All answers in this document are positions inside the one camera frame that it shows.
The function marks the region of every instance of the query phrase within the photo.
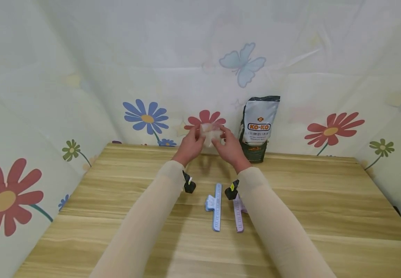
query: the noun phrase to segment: green flower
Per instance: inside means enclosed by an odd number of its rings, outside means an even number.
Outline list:
[[[66,144],[68,144],[68,147],[64,147],[62,149],[63,152],[66,152],[63,155],[63,159],[66,161],[71,161],[72,156],[78,158],[78,152],[80,152],[80,145],[77,145],[77,142],[75,142],[74,139],[72,139],[72,142],[66,141]]]
[[[372,149],[376,149],[375,153],[377,155],[381,155],[381,157],[385,156],[388,157],[388,153],[394,152],[393,149],[393,142],[390,142],[386,144],[386,141],[384,139],[379,140],[379,142],[372,141],[370,142],[370,147]]]

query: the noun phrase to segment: black clip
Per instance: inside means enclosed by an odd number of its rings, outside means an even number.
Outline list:
[[[225,190],[225,195],[229,200],[236,199],[237,196],[237,187],[239,186],[239,180],[235,180],[230,187]]]
[[[185,173],[185,171],[182,172],[183,172],[183,178],[185,179],[185,185],[183,185],[183,188],[185,188],[186,193],[191,194],[194,192],[194,189],[196,188],[196,183],[191,181],[192,178],[187,173]]]

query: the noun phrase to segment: yellow flower center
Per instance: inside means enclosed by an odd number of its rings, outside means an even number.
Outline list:
[[[331,127],[331,128],[328,128],[328,129],[326,129],[324,131],[324,135],[325,136],[331,136],[331,135],[335,134],[336,132],[338,132],[338,128],[337,127]]]
[[[154,122],[154,118],[151,117],[150,115],[143,115],[142,116],[142,121],[144,121],[145,123],[153,123]]]
[[[0,212],[8,210],[14,204],[17,196],[12,191],[4,191],[0,193]]]

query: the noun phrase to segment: flower stem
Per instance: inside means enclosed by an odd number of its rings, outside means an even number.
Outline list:
[[[378,156],[378,158],[375,160],[375,161],[373,161],[373,163],[372,164],[370,164],[366,169],[364,169],[364,171],[365,170],[367,170],[367,169],[369,169],[370,167],[372,167],[373,166],[373,164],[375,164],[376,162],[378,162],[378,160],[381,158],[381,155],[380,156]]]
[[[46,218],[47,218],[49,221],[51,221],[51,222],[53,221],[52,217],[51,217],[46,211],[44,211],[42,208],[40,208],[39,206],[37,206],[36,204],[29,205],[29,207],[33,207],[34,209],[38,210],[40,213],[42,213],[44,216],[46,216]]]
[[[156,132],[155,132],[155,131],[153,131],[153,132],[154,132],[154,135],[156,136],[156,139],[157,139],[157,145],[159,145],[160,139],[159,139],[159,137],[157,136]]]
[[[83,155],[83,157],[86,159],[86,161],[88,161],[89,167],[92,167],[92,165],[90,164],[89,160],[87,159],[86,155],[84,155],[82,152],[78,151],[78,153],[80,153],[81,155]]]
[[[328,143],[325,143],[325,146],[319,151],[319,153],[318,153],[316,156],[320,155],[321,152],[322,152],[327,146],[328,146]]]

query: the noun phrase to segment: clip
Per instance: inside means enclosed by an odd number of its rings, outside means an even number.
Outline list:
[[[237,187],[239,186],[239,180],[235,180],[230,187],[225,190],[225,195],[229,200],[236,199],[237,196]]]
[[[190,177],[185,171],[182,170],[183,173],[183,178],[185,179],[185,185],[183,185],[183,188],[185,188],[186,193],[193,193],[195,188],[196,188],[196,183],[192,181],[192,177]]]
[[[242,221],[242,213],[248,213],[247,209],[244,206],[244,203],[240,199],[239,195],[236,196],[236,199],[233,200],[234,207],[234,217],[236,220],[236,230],[237,232],[244,231],[244,222]]]
[[[216,232],[220,231],[220,207],[222,205],[222,185],[216,184],[215,197],[209,195],[205,201],[205,210],[212,211],[213,214],[213,230]]]

